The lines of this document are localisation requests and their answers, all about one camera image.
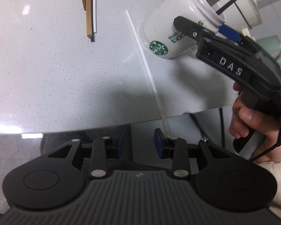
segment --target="ridged black surface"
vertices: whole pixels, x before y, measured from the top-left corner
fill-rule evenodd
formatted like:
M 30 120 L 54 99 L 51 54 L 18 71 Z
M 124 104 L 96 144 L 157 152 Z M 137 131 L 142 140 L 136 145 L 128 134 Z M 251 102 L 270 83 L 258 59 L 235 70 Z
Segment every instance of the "ridged black surface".
M 174 180 L 164 171 L 115 171 L 107 179 L 90 182 L 64 207 L 46 212 L 12 208 L 0 224 L 278 225 L 281 220 L 268 209 L 251 213 L 216 209 L 200 199 L 187 181 Z

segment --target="black handle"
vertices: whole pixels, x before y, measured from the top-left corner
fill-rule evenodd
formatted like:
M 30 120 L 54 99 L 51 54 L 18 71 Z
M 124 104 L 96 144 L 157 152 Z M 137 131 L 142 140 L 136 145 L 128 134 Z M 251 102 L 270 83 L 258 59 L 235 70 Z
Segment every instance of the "black handle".
M 246 89 L 243 89 L 241 100 L 246 105 L 246 107 L 252 110 L 261 110 L 265 105 L 265 102 L 260 101 L 254 94 Z M 249 127 L 249 134 L 247 137 L 234 139 L 233 147 L 237 153 L 239 153 L 244 148 L 244 146 L 249 142 L 254 133 L 255 130 Z

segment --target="human hand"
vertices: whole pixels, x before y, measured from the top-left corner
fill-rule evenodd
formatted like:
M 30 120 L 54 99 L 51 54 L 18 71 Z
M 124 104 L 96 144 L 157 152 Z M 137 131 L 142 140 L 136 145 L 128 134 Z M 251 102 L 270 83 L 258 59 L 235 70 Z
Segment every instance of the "human hand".
M 241 91 L 242 86 L 235 82 L 233 89 L 236 91 Z M 242 94 L 237 97 L 233 104 L 233 116 L 229 127 L 229 132 L 237 139 L 248 136 L 248 126 L 263 133 L 265 135 L 265 140 L 252 154 L 252 156 L 255 157 L 277 143 L 281 121 L 262 112 L 247 108 L 241 101 L 241 98 Z M 256 160 L 257 163 L 271 161 L 281 162 L 281 146 L 275 148 L 268 154 Z

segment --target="gray floor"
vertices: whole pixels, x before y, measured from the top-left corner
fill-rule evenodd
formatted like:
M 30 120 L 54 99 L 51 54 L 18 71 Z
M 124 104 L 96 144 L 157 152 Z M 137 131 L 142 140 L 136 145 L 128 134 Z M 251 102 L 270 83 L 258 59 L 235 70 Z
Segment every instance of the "gray floor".
M 223 109 L 224 113 L 224 126 L 225 126 L 225 139 L 226 139 L 226 146 L 228 149 L 231 146 L 233 138 L 228 133 L 229 123 L 231 121 L 232 111 L 231 106 L 225 107 Z M 218 118 L 212 117 L 213 115 L 218 114 L 218 109 L 214 109 L 206 112 L 202 112 L 198 114 L 198 120 L 201 125 L 209 126 L 209 128 L 204 129 L 206 134 L 214 136 L 215 140 L 219 139 L 220 135 L 216 134 L 219 132 L 219 120 Z M 198 132 L 189 132 L 188 129 L 192 129 L 192 121 L 188 118 L 187 115 L 178 116 L 171 118 L 169 120 L 171 128 L 173 129 L 173 134 L 181 135 L 181 138 L 185 138 L 187 141 L 197 141 L 199 139 Z M 159 159 L 157 154 L 155 153 L 154 144 L 152 141 L 145 141 L 146 138 L 149 138 L 154 131 L 154 128 L 162 128 L 161 121 L 151 121 L 146 123 L 139 123 L 139 124 L 132 124 L 131 131 L 132 133 L 136 132 L 134 136 L 132 136 L 132 146 L 133 149 L 136 147 L 140 147 L 139 150 L 146 149 L 144 152 L 134 151 L 134 160 L 138 163 L 145 164 L 145 165 L 154 165 L 160 167 L 170 167 L 171 163 L 169 161 L 165 161 Z M 1 185 L 5 175 L 10 172 L 12 169 L 28 162 L 31 159 L 36 158 L 41 154 L 41 138 L 38 139 L 23 139 L 21 134 L 17 135 L 0 135 L 0 213 L 6 212 L 9 208 L 6 202 L 6 199 L 3 195 Z M 151 143 L 153 146 L 145 147 L 146 143 Z

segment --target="white stick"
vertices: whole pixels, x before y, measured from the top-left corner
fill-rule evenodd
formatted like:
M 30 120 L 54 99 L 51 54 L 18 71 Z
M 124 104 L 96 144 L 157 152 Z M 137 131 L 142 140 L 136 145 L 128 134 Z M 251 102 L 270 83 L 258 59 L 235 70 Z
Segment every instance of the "white stick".
M 97 0 L 93 0 L 93 26 L 94 33 L 97 33 Z
M 159 94 L 157 92 L 156 85 L 155 85 L 155 82 L 154 82 L 151 70 L 150 70 L 149 65 L 148 65 L 148 61 L 147 61 L 147 59 L 145 57 L 145 54 L 143 52 L 143 48 L 141 47 L 140 39 L 138 38 L 137 32 L 136 32 L 135 27 L 134 27 L 134 25 L 132 23 L 132 20 L 131 20 L 131 17 L 129 15 L 128 10 L 126 10 L 126 14 L 127 14 L 127 17 L 128 17 L 128 20 L 129 20 L 132 32 L 134 34 L 136 43 L 138 45 L 138 49 L 140 51 L 140 55 L 141 55 L 141 58 L 143 60 L 143 64 L 145 66 L 145 69 L 146 69 L 146 72 L 147 72 L 147 75 L 148 75 L 148 78 L 149 78 L 149 81 L 150 81 L 150 84 L 151 84 L 151 87 L 152 87 L 152 90 L 153 90 L 153 93 L 154 93 L 154 97 L 155 97 L 155 100 L 156 100 L 156 103 L 157 103 L 157 106 L 158 106 L 160 117 L 161 117 L 161 120 L 162 120 L 164 128 L 165 128 L 166 136 L 170 137 L 171 136 L 170 127 L 169 127 L 169 124 L 167 122 L 167 118 L 166 118 L 166 116 L 164 114 L 162 101 L 161 101 L 160 96 L 159 96 Z

